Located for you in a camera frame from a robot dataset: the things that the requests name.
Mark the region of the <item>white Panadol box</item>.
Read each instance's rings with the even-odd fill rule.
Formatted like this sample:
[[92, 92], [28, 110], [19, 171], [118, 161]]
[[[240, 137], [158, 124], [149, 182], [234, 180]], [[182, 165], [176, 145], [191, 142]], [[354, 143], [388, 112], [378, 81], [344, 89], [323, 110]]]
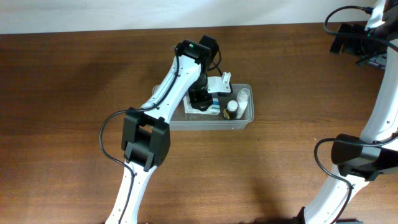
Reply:
[[220, 102], [217, 98], [213, 98], [213, 103], [205, 111], [200, 111], [191, 106], [190, 99], [188, 95], [183, 97], [184, 110], [186, 114], [208, 114], [208, 115], [219, 115]]

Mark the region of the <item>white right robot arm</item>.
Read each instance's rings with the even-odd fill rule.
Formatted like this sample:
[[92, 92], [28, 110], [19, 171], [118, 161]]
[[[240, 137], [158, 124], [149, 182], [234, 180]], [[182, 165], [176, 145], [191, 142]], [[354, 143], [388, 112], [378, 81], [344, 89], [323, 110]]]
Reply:
[[354, 196], [380, 175], [397, 172], [397, 1], [356, 6], [370, 15], [361, 31], [332, 31], [332, 50], [355, 42], [358, 64], [373, 63], [384, 73], [374, 107], [357, 136], [339, 134], [319, 140], [313, 156], [327, 178], [319, 193], [295, 218], [296, 223], [338, 223]]

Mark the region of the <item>dark bottle white cap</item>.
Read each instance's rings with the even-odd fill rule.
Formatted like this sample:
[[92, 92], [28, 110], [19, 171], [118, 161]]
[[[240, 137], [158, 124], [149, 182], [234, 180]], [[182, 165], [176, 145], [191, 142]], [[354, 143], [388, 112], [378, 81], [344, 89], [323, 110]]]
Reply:
[[223, 117], [225, 120], [236, 119], [238, 103], [235, 100], [230, 100], [223, 109]]

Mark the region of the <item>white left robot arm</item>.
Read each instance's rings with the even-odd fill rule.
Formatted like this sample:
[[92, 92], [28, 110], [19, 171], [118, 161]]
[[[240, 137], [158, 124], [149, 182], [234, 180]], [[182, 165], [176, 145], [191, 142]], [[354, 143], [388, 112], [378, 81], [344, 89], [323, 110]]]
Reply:
[[108, 123], [124, 115], [121, 149], [124, 159], [105, 156], [124, 167], [121, 186], [107, 223], [137, 223], [139, 207], [150, 177], [170, 149], [170, 120], [184, 96], [193, 108], [206, 111], [213, 98], [207, 73], [219, 51], [216, 39], [205, 35], [199, 42], [184, 40], [174, 47], [170, 70], [157, 91], [138, 109], [115, 112]]

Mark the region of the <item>white squeeze bottle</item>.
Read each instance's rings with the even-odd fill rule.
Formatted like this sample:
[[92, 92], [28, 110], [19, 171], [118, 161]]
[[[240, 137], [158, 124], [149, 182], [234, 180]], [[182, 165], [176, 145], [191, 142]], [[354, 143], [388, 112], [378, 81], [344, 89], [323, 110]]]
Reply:
[[243, 88], [237, 95], [238, 108], [236, 111], [236, 118], [241, 119], [248, 105], [251, 92], [248, 88]]

